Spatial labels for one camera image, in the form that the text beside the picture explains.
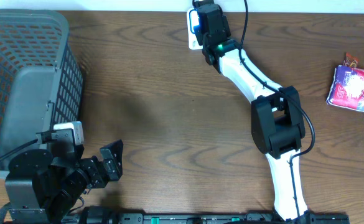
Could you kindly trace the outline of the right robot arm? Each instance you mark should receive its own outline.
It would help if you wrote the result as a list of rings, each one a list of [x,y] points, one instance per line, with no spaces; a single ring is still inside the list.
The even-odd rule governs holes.
[[[198,23],[193,27],[209,65],[227,77],[251,105],[251,135],[269,162],[274,185],[274,211],[284,222],[299,222],[308,211],[299,170],[306,135],[299,94],[269,79],[231,38],[226,15],[213,1],[193,1]]]

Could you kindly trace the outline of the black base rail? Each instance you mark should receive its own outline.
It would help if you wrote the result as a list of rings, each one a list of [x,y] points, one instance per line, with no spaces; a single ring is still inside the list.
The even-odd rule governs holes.
[[[271,213],[251,212],[246,215],[143,215],[141,213],[111,213],[109,215],[74,215],[63,223],[93,224],[222,224],[222,223],[284,223]],[[350,224],[348,215],[317,215],[308,213],[297,223]]]

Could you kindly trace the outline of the orange brown chocolate bar wrapper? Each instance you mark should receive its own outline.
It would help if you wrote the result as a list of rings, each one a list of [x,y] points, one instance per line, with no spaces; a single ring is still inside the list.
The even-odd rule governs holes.
[[[352,54],[350,54],[350,53],[345,54],[345,58],[343,60],[344,66],[350,67],[350,68],[357,68],[358,63],[359,63],[359,59],[354,57]]]

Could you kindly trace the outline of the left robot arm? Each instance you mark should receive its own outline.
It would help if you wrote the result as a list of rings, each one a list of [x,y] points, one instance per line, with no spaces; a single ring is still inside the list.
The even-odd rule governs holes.
[[[100,148],[103,159],[83,158],[84,147],[55,141],[51,149],[33,149],[9,163],[5,188],[9,203],[0,209],[0,223],[64,223],[77,200],[91,189],[118,181],[122,174],[123,142]]]

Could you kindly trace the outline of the red purple snack bag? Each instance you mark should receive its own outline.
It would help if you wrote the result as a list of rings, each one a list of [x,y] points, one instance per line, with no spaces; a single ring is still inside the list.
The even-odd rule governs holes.
[[[339,65],[335,69],[326,103],[364,112],[364,70]]]

